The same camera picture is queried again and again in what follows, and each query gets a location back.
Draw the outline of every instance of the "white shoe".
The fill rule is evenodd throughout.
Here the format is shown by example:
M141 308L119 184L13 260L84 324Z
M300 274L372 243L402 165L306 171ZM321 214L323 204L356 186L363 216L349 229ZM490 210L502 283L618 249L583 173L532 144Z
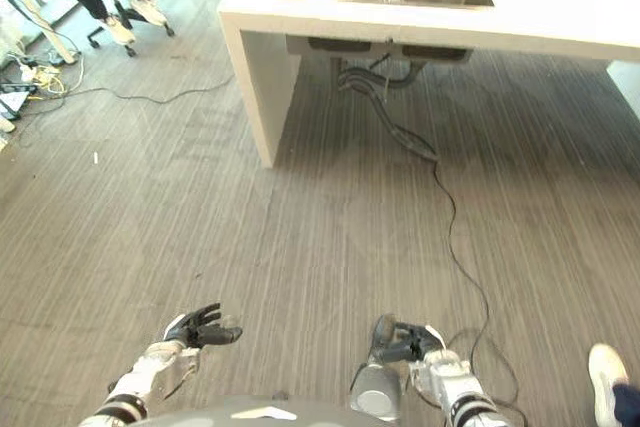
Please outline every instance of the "white shoe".
M629 383L629 376L622 359L612 347L596 344L589 352L589 375L595 393L598 427L620 427L621 424L614 415L616 399L613 395L613 386Z
M167 18L160 12L154 0L131 0L131 8L153 25L165 25Z
M16 130L16 126L13 125L13 123L9 122L7 119L5 119L2 114L0 114L0 130L2 132L13 132L14 130Z
M129 29L127 29L117 17L113 15L107 17L104 22L100 22L105 30L108 30L113 40L116 41L117 44L127 45L132 44L136 41L136 36L133 35Z

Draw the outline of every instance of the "white countertop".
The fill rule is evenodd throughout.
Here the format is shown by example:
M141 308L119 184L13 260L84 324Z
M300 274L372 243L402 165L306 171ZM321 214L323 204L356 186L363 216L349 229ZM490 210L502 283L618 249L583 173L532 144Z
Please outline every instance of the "white countertop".
M241 30L640 61L640 0L493 0L495 7L223 0Z

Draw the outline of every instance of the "chair base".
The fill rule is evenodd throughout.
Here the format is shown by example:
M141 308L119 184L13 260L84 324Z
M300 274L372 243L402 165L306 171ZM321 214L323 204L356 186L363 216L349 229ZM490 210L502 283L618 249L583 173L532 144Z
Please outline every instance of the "chair base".
M142 17L138 12L136 12L133 9L123 8L121 10L120 8L118 8L118 15L116 15L116 17L118 18L118 20L120 20L122 25L129 30L133 30L133 25L131 24L132 20L136 22L148 23L144 17ZM164 29L167 32L167 35L169 37L174 37L176 35L175 31L171 28L168 22L164 24ZM93 32L91 32L89 35L87 35L87 40L89 41L89 45L92 48L94 49L100 48L100 43L97 40L95 40L94 37L97 36L98 34L101 34L104 31L105 31L105 28L103 26L100 26L96 28ZM135 57L137 55L136 51L130 45L125 45L124 48L127 51L127 55L129 57Z

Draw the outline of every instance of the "black hose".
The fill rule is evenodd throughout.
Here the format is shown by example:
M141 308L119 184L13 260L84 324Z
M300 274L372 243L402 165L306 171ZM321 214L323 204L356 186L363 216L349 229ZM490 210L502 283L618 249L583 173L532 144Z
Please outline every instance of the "black hose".
M389 134L405 149L425 160L437 162L438 155L431 144L417 134L408 131L391 120L387 113L387 109L384 107L384 100L376 88L368 79L363 78L360 72L354 72L351 69L347 69L343 75L340 76L340 86L349 87L356 92L367 96L373 105L376 115Z
M426 62L411 62L407 75L401 79L389 79L388 87L390 89L402 89L404 87L408 87L416 80L418 74L420 74L425 65ZM359 74L364 77L365 80L373 84L377 84L381 87L387 86L386 77L380 74L376 74L375 72L371 72L370 70L363 67L350 67L348 69L345 69L342 72L341 77L349 74Z

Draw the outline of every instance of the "cable on floor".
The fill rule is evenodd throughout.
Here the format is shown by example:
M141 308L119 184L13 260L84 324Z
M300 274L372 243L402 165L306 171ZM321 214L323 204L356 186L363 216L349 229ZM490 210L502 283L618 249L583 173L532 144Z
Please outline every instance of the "cable on floor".
M416 67L410 70L409 75L407 77L405 77L404 79L400 79L400 81L405 83L404 84L405 86L409 85L417 77L417 73L419 73L420 70L418 70L417 73L415 73L414 75L413 72L415 72L415 70L416 70ZM340 89L349 88L367 97L369 101L372 103L376 115L381 120L382 124L387 129L389 134L402 147L407 149L409 152L417 155L418 157L422 158L423 160L426 160L427 162L430 162L433 165L432 176L433 176L434 182L436 183L438 188L445 194L445 196L447 197L451 205L451 220L449 222L449 227L447 229L447 247L449 250L449 254L458 272L461 273L463 277L467 279L467 281L473 286L473 288L480 294L480 299L481 299L482 309L484 314L484 320L482 322L482 326L479 329L472 328L472 329L461 330L460 332L458 332L456 335L452 337L451 341L449 342L449 345L455 343L459 338L461 338L464 335L468 335L470 333L475 334L475 339L469 355L469 363L471 364L471 371L473 372L474 375L476 375L475 354L480 344L480 341L483 338L486 339L492 351L497 356L499 362L507 368L509 375L513 379L514 386L515 386L515 392L511 396L511 399L509 400L496 399L494 400L494 402L496 403L496 405L499 405L503 408L516 412L522 418L524 427L528 427L529 420L527 418L527 415L518 406L515 405L520 394L520 384L518 382L518 378L515 374L515 371L513 370L513 367L507 360L506 356L502 353L502 351L498 348L496 343L493 341L493 339L491 339L491 337L486 335L486 330L489 326L489 322L491 321L491 309L489 306L488 296L485 290L482 288L482 285L480 284L480 282L476 278L474 278L469 273L469 271L464 267L462 262L460 262L456 254L456 251L453 247L453 228L458 217L458 205L455 198L451 194L451 192L446 188L446 186L440 179L440 174L438 170L440 161L436 153L436 150L422 136L394 123L391 120L387 112L387 109L385 107L386 102L383 99L383 97L380 95L378 90L376 89L376 85L390 86L390 82L388 79L385 79L384 77L378 74L375 74L373 72L367 71L367 69L364 69L361 67L347 68L343 70L338 76L338 87ZM429 400L423 393L418 392L418 396L428 405L438 409L440 408L439 405Z
M208 93L208 92L213 92L215 90L221 89L222 87L225 87L227 85L229 85L229 83L233 80L233 76L229 77L227 80L214 85L212 87L207 87L204 89L189 89L189 90L184 90L182 92L177 93L176 95L169 97L168 99L163 99L163 100L158 100L158 99L154 99L152 97L148 97L146 95L122 95L119 94L118 92L116 92L115 90L109 89L107 87L96 87L95 89L88 89L88 90L82 90L80 92L74 92L74 93L67 93L61 96L54 96L54 97L50 97L47 98L45 100L56 100L56 99L61 99L62 101L60 102L59 105L57 105L56 107L52 108L52 109L48 109L48 110L43 110L43 111L37 111L37 112L24 112L22 113L23 116L28 117L28 116L36 116L36 115L45 115L45 114L50 114L51 112L55 112L56 110L60 110L62 107L64 107L67 99L69 99L70 97L77 97L77 96L81 96L81 95L85 95L85 94L91 94L91 93L95 93L95 92L109 92L111 95L113 95L114 97L121 99L121 100L145 100L147 102L151 102L153 104L156 105L167 105L170 104L172 102L175 102L176 100L178 100L181 97L184 97L185 95L190 95L190 94L204 94L204 93Z

